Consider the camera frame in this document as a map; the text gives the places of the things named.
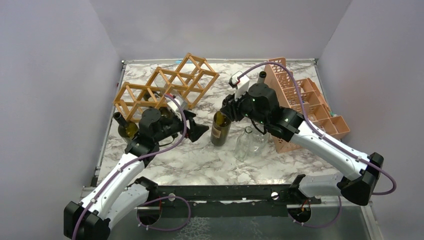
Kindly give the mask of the clear glass jug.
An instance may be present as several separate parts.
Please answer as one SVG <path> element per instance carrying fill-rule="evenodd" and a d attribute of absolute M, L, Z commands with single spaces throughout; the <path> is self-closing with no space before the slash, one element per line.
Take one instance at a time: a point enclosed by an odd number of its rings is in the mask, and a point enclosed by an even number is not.
<path fill-rule="evenodd" d="M 246 157 L 261 155 L 269 138 L 269 133 L 262 134 L 254 126 L 246 126 L 236 140 L 234 157 L 243 162 Z"/>

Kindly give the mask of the clear glass bottle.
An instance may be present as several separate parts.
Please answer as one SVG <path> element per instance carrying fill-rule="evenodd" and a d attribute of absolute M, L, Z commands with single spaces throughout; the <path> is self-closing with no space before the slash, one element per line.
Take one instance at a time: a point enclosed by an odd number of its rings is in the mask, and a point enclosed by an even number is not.
<path fill-rule="evenodd" d="M 160 90 L 158 91 L 158 94 L 160 96 L 163 96 L 165 94 L 169 94 L 171 96 L 173 96 L 174 98 L 176 97 L 176 92 L 173 88 L 171 88 L 169 90 L 169 87 L 172 85 L 172 83 L 170 82 L 170 79 L 167 77 L 167 80 L 160 74 L 158 73 L 155 80 L 154 80 L 154 84 L 160 88 Z"/>

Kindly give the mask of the wooden wine rack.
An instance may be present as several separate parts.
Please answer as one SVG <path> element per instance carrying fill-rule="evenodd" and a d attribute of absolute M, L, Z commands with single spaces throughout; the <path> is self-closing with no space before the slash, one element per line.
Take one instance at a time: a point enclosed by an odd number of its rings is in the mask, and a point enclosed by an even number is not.
<path fill-rule="evenodd" d="M 125 81 L 117 92 L 113 105 L 126 120 L 137 123 L 141 119 L 141 113 L 147 108 L 158 109 L 167 106 L 165 94 L 159 100 L 154 98 L 154 101 L 145 101 L 143 99 L 146 93 L 154 97 L 153 91 L 158 92 L 161 89 L 154 84 L 158 74 L 166 80 L 167 77 L 169 78 L 172 85 L 168 89 L 174 89 L 176 95 L 181 96 L 188 103 L 190 110 L 197 105 L 220 75 L 206 58 L 187 53 L 175 70 L 158 66 L 145 83 Z"/>

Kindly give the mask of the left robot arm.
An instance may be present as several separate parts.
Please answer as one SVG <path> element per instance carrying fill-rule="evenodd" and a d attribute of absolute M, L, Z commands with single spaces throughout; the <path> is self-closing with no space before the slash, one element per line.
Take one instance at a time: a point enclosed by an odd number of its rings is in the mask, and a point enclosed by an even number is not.
<path fill-rule="evenodd" d="M 107 177 L 79 203 L 70 201 L 63 213 L 63 234 L 71 240 L 106 240 L 114 226 L 140 204 L 152 205 L 157 191 L 141 183 L 130 184 L 158 154 L 177 147 L 185 138 L 197 141 L 209 130 L 197 124 L 195 113 L 168 97 L 176 115 L 162 116 L 159 109 L 142 113 L 138 133 Z"/>

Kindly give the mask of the dark green wine bottle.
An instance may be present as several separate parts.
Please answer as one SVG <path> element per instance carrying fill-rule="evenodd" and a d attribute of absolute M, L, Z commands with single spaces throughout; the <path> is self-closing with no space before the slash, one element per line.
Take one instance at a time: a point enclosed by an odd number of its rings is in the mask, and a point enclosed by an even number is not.
<path fill-rule="evenodd" d="M 146 94 L 143 96 L 143 99 L 144 99 L 145 101 L 147 101 L 147 102 L 153 102 L 153 101 L 154 101 L 154 99 L 159 100 L 159 99 L 160 99 L 160 97 L 161 97 L 162 95 L 161 95 L 161 93 L 159 93 L 159 92 L 157 92 L 157 91 L 153 91 L 153 96 L 154 96 L 154 97 L 151 97 L 150 95 L 148 95 L 148 93 L 146 93 Z M 162 116 L 163 118 L 171 119 L 171 112 L 170 112 L 170 110 L 169 110 L 167 107 L 165 107 L 165 106 L 161 106 L 161 107 L 159 108 L 159 111 L 161 112 L 161 116 Z"/>

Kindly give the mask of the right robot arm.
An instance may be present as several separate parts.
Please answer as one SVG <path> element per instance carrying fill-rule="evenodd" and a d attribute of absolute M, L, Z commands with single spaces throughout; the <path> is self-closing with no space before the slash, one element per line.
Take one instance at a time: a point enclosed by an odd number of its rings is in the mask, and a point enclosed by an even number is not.
<path fill-rule="evenodd" d="M 276 92 L 264 83 L 255 83 L 243 94 L 227 95 L 220 111 L 232 122 L 248 118 L 262 124 L 272 136 L 300 145 L 339 171 L 334 175 L 297 177 L 288 190 L 292 202 L 342 196 L 359 206 L 368 204 L 384 162 L 380 154 L 356 150 L 326 134 L 303 114 L 280 106 Z"/>

